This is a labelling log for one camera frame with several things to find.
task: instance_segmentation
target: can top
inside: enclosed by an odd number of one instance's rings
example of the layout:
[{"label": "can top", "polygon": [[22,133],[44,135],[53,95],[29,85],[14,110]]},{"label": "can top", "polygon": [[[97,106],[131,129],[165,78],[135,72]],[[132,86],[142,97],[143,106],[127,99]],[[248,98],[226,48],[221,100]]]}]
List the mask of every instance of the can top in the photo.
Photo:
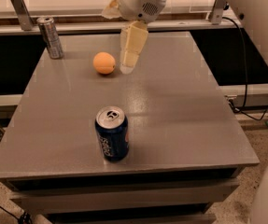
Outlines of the can top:
[{"label": "can top", "polygon": [[52,17],[40,17],[37,19],[37,23],[39,24],[48,24],[54,22]]},{"label": "can top", "polygon": [[114,129],[125,120],[124,112],[115,106],[102,108],[96,116],[97,123],[105,129]]}]

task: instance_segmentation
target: table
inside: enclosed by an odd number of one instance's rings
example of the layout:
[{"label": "table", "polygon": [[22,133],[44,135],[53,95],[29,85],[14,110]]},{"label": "table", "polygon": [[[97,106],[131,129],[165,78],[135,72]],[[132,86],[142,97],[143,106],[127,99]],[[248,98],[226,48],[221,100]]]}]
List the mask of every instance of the table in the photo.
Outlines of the table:
[{"label": "table", "polygon": [[[92,66],[100,51],[119,64],[120,35],[61,40],[64,58],[44,52],[0,145],[12,201],[56,223],[212,223],[205,210],[259,160],[190,33],[149,34],[127,76]],[[119,162],[103,159],[94,129],[109,105],[129,120]]]}]

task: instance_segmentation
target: dark blue can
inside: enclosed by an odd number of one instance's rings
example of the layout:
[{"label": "dark blue can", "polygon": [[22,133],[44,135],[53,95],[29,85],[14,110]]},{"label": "dark blue can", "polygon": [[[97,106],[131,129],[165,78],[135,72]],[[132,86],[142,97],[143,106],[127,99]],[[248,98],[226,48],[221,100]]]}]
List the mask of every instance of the dark blue can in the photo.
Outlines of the dark blue can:
[{"label": "dark blue can", "polygon": [[101,109],[95,121],[100,148],[109,161],[120,161],[128,153],[128,120],[124,112],[115,106]]}]

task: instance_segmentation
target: silver can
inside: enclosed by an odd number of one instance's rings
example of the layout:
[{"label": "silver can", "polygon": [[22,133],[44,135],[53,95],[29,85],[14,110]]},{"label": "silver can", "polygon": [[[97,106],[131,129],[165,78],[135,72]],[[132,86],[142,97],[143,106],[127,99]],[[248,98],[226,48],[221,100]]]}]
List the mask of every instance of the silver can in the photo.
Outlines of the silver can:
[{"label": "silver can", "polygon": [[120,161],[128,153],[128,120],[124,112],[115,106],[101,109],[95,120],[100,148],[109,161]]},{"label": "silver can", "polygon": [[47,43],[47,49],[51,59],[62,58],[63,49],[54,19],[52,17],[41,17],[37,19],[37,24],[44,41]]}]

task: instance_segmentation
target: speckled floor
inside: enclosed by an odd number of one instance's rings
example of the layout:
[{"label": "speckled floor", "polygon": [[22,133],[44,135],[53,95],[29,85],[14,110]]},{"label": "speckled floor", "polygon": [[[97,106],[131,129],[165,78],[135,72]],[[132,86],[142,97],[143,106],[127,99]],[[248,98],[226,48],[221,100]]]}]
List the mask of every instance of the speckled floor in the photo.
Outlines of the speckled floor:
[{"label": "speckled floor", "polygon": [[[240,187],[223,203],[215,203],[208,212],[217,216],[215,224],[232,223],[245,224],[252,204],[256,188],[259,186],[261,175],[268,163],[268,128],[264,121],[253,121],[244,117],[237,117],[247,138],[255,149],[261,164],[255,167],[246,168],[238,176]],[[9,191],[0,184],[0,204],[8,211],[19,217],[22,210],[9,199]],[[14,217],[0,210],[0,224],[16,224]],[[34,217],[34,224],[47,224],[42,216]]]}]

